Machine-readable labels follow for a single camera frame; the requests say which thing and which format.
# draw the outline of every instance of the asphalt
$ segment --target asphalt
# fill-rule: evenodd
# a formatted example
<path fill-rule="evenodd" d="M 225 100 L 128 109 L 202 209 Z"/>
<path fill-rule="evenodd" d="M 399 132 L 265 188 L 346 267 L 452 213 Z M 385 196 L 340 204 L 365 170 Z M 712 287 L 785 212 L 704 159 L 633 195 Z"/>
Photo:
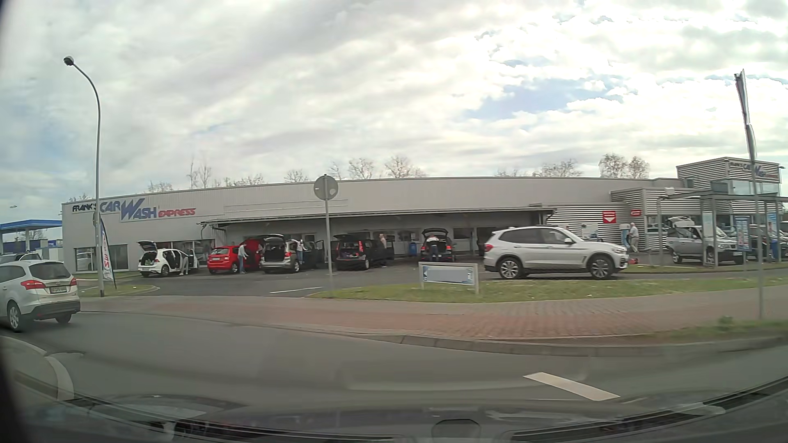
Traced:
<path fill-rule="evenodd" d="M 67 326 L 45 321 L 27 333 L 0 334 L 57 359 L 79 394 L 195 395 L 282 408 L 413 399 L 584 400 L 523 377 L 539 372 L 624 398 L 676 391 L 689 398 L 769 382 L 788 367 L 786 347 L 689 360 L 516 356 L 135 314 L 80 313 Z M 46 377 L 46 368 L 31 358 L 6 361 Z"/>

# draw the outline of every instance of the red sign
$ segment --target red sign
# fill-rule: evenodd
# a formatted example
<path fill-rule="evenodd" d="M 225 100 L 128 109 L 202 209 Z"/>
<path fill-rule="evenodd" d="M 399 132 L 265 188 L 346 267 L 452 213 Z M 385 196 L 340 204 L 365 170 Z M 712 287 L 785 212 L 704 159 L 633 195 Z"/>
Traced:
<path fill-rule="evenodd" d="M 602 222 L 603 223 L 615 223 L 615 211 L 614 210 L 603 210 L 602 211 Z"/>

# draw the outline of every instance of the white car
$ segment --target white car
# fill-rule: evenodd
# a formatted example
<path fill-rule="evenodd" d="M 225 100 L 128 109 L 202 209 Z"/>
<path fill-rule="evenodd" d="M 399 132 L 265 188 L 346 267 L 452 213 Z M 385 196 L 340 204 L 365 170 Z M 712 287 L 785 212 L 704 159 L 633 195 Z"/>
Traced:
<path fill-rule="evenodd" d="M 557 226 L 502 229 L 485 244 L 485 270 L 505 280 L 577 272 L 603 280 L 628 265 L 629 255 L 620 244 L 583 240 Z"/>
<path fill-rule="evenodd" d="M 143 240 L 137 242 L 143 249 L 143 256 L 139 258 L 137 270 L 143 277 L 158 274 L 167 277 L 173 272 L 190 274 L 199 269 L 199 261 L 195 259 L 194 250 L 187 254 L 180 249 L 159 249 L 153 241 Z"/>
<path fill-rule="evenodd" d="M 68 323 L 80 311 L 76 279 L 62 262 L 21 260 L 0 264 L 0 315 L 14 332 L 32 320 Z"/>

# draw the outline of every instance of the white suv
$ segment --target white suv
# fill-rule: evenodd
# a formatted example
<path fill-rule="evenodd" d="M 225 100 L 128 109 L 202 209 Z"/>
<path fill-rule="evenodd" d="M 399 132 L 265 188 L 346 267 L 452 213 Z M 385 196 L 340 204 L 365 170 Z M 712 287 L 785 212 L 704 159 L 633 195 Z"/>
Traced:
<path fill-rule="evenodd" d="M 506 280 L 528 274 L 576 272 L 604 280 L 628 264 L 623 246 L 583 240 L 555 226 L 502 229 L 492 233 L 485 244 L 485 269 Z"/>
<path fill-rule="evenodd" d="M 62 262 L 21 260 L 0 264 L 0 317 L 14 332 L 32 320 L 55 318 L 68 323 L 80 311 L 76 279 Z"/>

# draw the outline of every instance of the cloud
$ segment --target cloud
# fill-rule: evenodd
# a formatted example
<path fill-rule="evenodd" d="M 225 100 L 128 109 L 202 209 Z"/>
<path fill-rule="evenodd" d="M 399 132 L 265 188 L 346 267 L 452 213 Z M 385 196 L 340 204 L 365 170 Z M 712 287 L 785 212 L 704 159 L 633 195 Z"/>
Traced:
<path fill-rule="evenodd" d="M 745 155 L 730 79 L 749 82 L 760 155 L 786 161 L 786 4 L 776 0 L 63 0 L 14 2 L 0 35 L 0 218 L 52 218 L 148 181 L 410 156 L 431 175 L 605 152 L 653 176 Z M 10 212 L 4 208 L 16 204 Z"/>

